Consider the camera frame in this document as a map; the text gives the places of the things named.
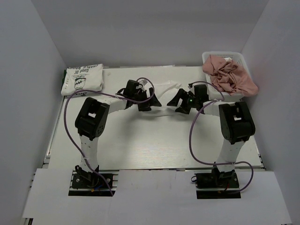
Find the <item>black bracket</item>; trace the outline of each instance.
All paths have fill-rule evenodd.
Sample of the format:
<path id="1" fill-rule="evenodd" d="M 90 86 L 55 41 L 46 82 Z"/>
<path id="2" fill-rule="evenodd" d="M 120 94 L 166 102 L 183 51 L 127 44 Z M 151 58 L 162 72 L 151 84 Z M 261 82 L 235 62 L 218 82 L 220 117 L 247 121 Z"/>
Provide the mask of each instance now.
<path id="1" fill-rule="evenodd" d="M 142 86 L 138 81 L 129 80 L 125 88 L 122 88 L 117 92 L 118 95 L 123 96 L 125 98 L 129 98 L 135 101 L 144 101 L 147 100 L 147 91 L 143 90 Z M 149 88 L 150 96 L 153 94 L 153 88 Z M 133 102 L 127 101 L 126 108 L 129 108 L 133 105 Z M 158 98 L 153 95 L 153 97 L 144 103 L 137 104 L 139 111 L 151 111 L 151 106 L 161 107 L 161 103 Z"/>
<path id="2" fill-rule="evenodd" d="M 92 141 L 95 137 L 102 135 L 107 116 L 109 112 L 109 105 L 98 102 L 92 97 L 88 97 L 76 118 L 75 127 L 78 129 L 80 136 L 89 137 Z"/>
<path id="3" fill-rule="evenodd" d="M 246 102 L 219 105 L 219 113 L 222 135 L 231 144 L 248 141 L 254 135 L 255 125 Z"/>
<path id="4" fill-rule="evenodd" d="M 207 95 L 207 87 L 205 84 L 199 84 L 194 86 L 194 92 L 185 91 L 180 88 L 175 97 L 167 104 L 167 106 L 177 106 L 179 100 L 182 99 L 181 105 L 175 110 L 175 112 L 189 114 L 191 108 L 200 110 L 203 107 L 203 103 L 209 100 Z"/>

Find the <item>white wall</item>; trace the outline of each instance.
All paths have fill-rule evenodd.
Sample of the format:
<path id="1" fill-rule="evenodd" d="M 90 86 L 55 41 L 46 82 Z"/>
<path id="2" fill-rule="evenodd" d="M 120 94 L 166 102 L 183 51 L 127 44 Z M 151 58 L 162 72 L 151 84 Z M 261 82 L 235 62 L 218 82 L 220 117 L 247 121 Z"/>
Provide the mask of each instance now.
<path id="1" fill-rule="evenodd" d="M 242 51 L 260 92 L 249 99 L 256 140 L 300 224 L 300 1 L 270 0 Z"/>
<path id="2" fill-rule="evenodd" d="M 1 1 L 0 224 L 20 223 L 59 108 L 64 68 L 31 1 Z"/>
<path id="3" fill-rule="evenodd" d="M 268 0 L 32 0 L 68 66 L 201 65 L 241 52 Z"/>

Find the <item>cable tie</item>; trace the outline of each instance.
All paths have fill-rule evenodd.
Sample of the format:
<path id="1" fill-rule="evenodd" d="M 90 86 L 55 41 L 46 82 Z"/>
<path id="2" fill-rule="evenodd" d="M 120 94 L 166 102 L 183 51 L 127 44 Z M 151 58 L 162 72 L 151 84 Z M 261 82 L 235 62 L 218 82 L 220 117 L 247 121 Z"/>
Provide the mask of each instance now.
<path id="1" fill-rule="evenodd" d="M 120 98 L 119 98 L 119 95 L 116 93 L 115 95 L 115 98 L 117 98 L 118 100 L 121 100 Z"/>

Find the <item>white cloth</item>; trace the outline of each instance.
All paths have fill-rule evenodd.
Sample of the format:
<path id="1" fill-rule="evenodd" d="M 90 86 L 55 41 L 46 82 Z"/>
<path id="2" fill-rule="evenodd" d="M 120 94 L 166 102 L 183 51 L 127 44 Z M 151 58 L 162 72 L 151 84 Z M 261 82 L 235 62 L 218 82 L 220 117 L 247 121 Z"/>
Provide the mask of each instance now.
<path id="1" fill-rule="evenodd" d="M 102 90 L 103 64 L 84 67 L 69 67 L 61 88 L 61 95 L 71 95 L 76 90 Z"/>
<path id="2" fill-rule="evenodd" d="M 151 111 L 141 113 L 142 116 L 160 117 L 160 116 L 172 116 L 178 114 L 175 112 L 176 107 L 167 106 L 168 102 L 171 101 L 178 90 L 181 88 L 181 83 L 175 81 L 167 81 L 165 83 L 154 84 L 155 96 L 158 98 L 162 107 L 151 107 Z M 145 89 L 151 87 L 150 83 L 145 85 Z"/>

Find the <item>white t-shirt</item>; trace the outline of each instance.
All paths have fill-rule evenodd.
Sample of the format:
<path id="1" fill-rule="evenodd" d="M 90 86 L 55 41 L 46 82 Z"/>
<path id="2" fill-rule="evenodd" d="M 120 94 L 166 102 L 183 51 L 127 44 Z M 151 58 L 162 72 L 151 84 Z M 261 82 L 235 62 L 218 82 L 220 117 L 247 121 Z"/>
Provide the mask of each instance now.
<path id="1" fill-rule="evenodd" d="M 103 64 L 84 67 L 68 67 L 61 95 L 71 95 L 76 90 L 102 90 L 103 86 Z"/>

